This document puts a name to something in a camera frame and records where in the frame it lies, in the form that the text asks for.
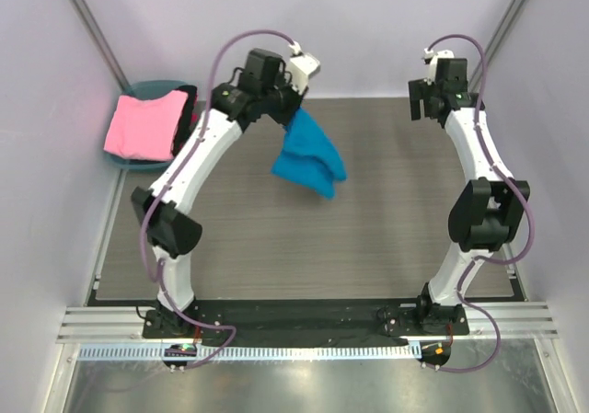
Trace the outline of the blue t shirt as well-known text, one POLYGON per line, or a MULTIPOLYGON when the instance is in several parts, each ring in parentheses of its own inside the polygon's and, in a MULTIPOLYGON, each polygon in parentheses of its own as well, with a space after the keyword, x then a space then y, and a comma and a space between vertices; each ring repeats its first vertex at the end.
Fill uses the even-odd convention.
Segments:
POLYGON ((335 184, 347 179, 343 159, 315 119, 299 108, 284 127, 283 147, 271 173, 296 185, 312 189, 332 200, 335 184))

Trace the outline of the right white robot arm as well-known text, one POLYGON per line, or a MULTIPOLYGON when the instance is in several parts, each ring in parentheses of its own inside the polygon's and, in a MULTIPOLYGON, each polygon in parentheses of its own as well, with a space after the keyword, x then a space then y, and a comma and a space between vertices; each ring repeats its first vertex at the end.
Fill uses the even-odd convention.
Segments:
POLYGON ((445 335, 465 331, 460 298, 482 264, 513 241, 530 188, 499 156, 479 95, 468 89, 467 60, 432 50, 423 60, 427 75, 409 83, 410 117, 440 124, 456 149, 465 187, 448 216, 445 259, 408 317, 422 335, 445 335))

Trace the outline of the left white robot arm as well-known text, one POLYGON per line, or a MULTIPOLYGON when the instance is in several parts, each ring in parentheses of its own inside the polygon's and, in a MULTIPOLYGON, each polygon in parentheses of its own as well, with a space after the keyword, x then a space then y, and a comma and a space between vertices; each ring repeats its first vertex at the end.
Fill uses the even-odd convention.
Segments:
POLYGON ((156 305, 144 316, 144 338, 184 337, 193 333, 190 318, 198 308, 191 286, 191 253, 202 226, 192 205, 224 153, 262 116, 286 126, 299 109, 309 81, 320 69, 310 53, 292 48, 288 59, 255 48, 231 78, 214 86, 197 125, 167 170, 147 189, 134 189, 131 201, 140 224, 140 252, 153 252, 154 282, 171 282, 158 290, 156 305))

